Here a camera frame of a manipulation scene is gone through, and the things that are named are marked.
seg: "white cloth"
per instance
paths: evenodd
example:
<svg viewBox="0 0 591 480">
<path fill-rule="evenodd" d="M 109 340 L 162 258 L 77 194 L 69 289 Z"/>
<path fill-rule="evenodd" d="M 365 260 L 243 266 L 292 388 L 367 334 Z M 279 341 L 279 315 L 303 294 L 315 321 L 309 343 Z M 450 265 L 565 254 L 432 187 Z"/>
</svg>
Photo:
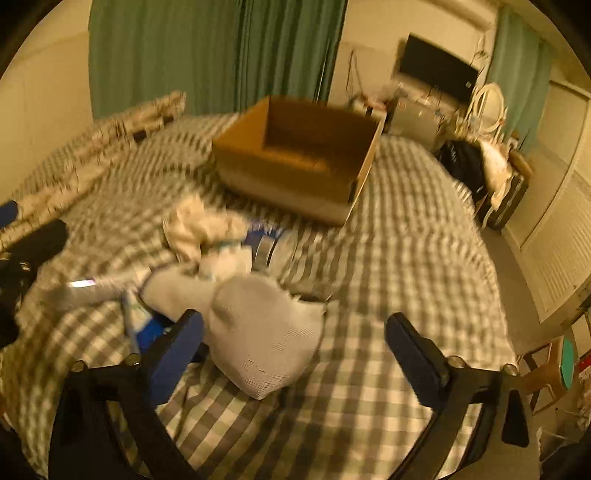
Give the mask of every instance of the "white cloth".
<svg viewBox="0 0 591 480">
<path fill-rule="evenodd" d="M 229 245 L 210 251 L 199 262 L 199 277 L 204 280 L 227 280 L 251 270 L 252 248 L 249 245 Z"/>
<path fill-rule="evenodd" d="M 295 382 L 322 335 L 323 303 L 293 299 L 260 274 L 232 277 L 216 291 L 206 319 L 213 363 L 261 400 Z"/>
<path fill-rule="evenodd" d="M 141 292 L 145 304 L 173 321 L 187 309 L 201 313 L 213 362 L 252 398 L 302 375 L 320 342 L 323 303 L 294 299 L 264 275 L 214 282 L 186 268 L 153 273 Z"/>
<path fill-rule="evenodd" d="M 164 219 L 164 235 L 180 261 L 201 259 L 201 247 L 246 238 L 248 221 L 238 213 L 206 209 L 198 194 L 181 200 Z"/>
<path fill-rule="evenodd" d="M 218 282 L 203 280 L 194 265 L 176 264 L 155 270 L 139 292 L 144 303 L 173 322 L 188 309 L 202 315 L 209 311 Z"/>
<path fill-rule="evenodd" d="M 498 210 L 511 188 L 512 170 L 509 162 L 490 142 L 479 140 L 486 188 L 491 192 L 491 206 Z"/>
</svg>

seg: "checkered bedsheet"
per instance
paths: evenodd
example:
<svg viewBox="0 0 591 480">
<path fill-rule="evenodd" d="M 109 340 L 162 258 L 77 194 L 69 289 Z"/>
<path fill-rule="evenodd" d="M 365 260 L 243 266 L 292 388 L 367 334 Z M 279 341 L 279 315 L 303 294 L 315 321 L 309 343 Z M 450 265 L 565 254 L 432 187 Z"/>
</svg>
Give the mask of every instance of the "checkered bedsheet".
<svg viewBox="0 0 591 480">
<path fill-rule="evenodd" d="M 22 335 L 6 348 L 1 372 L 7 412 L 39 473 L 47 474 L 53 418 L 72 363 L 116 364 L 129 352 L 119 303 L 59 316 L 42 305 L 41 289 L 133 265 L 172 262 L 162 217 L 189 193 L 297 231 L 296 255 L 284 280 L 311 279 L 336 292 L 318 351 L 294 385 L 256 401 L 208 359 L 190 365 L 170 402 L 158 408 L 202 478 L 392 474 L 430 417 L 384 342 L 384 321 L 392 312 L 404 312 L 444 354 L 460 355 L 473 366 L 499 368 L 514 360 L 496 272 L 473 211 L 422 147 L 383 137 L 348 223 L 327 228 L 222 187 L 210 141 L 232 119 L 174 121 L 130 151 L 62 214 L 69 241 L 28 293 L 18 316 Z M 59 168 L 56 158 L 51 171 Z M 466 417 L 441 474 L 457 465 L 476 413 L 474 408 Z M 119 415 L 115 409 L 113 415 Z M 121 419 L 119 425 L 128 457 L 142 471 Z"/>
</svg>

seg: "screw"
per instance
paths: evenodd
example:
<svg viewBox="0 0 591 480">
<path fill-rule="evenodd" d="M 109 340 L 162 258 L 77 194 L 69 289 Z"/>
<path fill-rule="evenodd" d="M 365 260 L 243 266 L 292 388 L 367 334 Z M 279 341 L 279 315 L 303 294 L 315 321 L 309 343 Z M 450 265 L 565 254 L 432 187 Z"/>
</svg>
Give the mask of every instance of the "screw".
<svg viewBox="0 0 591 480">
<path fill-rule="evenodd" d="M 139 353 L 132 353 L 125 358 L 125 363 L 130 367 L 135 367 L 136 365 L 139 365 L 140 358 L 141 356 Z"/>
<path fill-rule="evenodd" d="M 86 364 L 82 360 L 78 360 L 74 362 L 72 365 L 72 371 L 76 374 L 78 372 L 82 372 L 86 368 Z"/>
<path fill-rule="evenodd" d="M 516 377 L 517 375 L 519 375 L 519 370 L 517 370 L 517 367 L 513 364 L 503 365 L 503 368 L 501 368 L 501 371 L 503 373 L 506 373 L 507 375 L 511 375 L 512 377 Z"/>
<path fill-rule="evenodd" d="M 466 368 L 466 362 L 461 356 L 452 355 L 447 357 L 447 364 L 454 368 Z"/>
</svg>

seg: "wooden chair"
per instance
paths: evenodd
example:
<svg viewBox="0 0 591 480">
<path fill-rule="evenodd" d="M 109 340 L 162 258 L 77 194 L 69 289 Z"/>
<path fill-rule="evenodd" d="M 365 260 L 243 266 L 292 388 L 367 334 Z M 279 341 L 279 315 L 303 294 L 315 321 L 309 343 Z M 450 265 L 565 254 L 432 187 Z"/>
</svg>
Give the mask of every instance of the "wooden chair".
<svg viewBox="0 0 591 480">
<path fill-rule="evenodd" d="M 537 365 L 532 356 L 545 348 L 548 348 L 546 362 Z M 546 343 L 525 355 L 520 355 L 517 358 L 518 365 L 521 359 L 525 361 L 531 370 L 523 376 L 523 382 L 526 395 L 532 394 L 530 407 L 534 414 L 546 410 L 566 395 L 573 383 L 574 373 L 574 348 L 567 338 L 564 336 L 555 338 L 550 343 Z M 535 411 L 540 391 L 545 387 L 550 390 L 552 401 Z"/>
</svg>

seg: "television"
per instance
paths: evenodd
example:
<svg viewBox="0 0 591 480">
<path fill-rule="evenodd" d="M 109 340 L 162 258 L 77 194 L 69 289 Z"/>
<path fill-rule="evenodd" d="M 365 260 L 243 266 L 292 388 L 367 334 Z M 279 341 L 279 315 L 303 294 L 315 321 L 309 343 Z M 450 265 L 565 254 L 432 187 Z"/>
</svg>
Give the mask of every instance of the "television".
<svg viewBox="0 0 591 480">
<path fill-rule="evenodd" d="M 414 35 L 408 36 L 400 73 L 420 80 L 462 104 L 470 103 L 478 77 L 478 70 L 466 62 Z"/>
</svg>

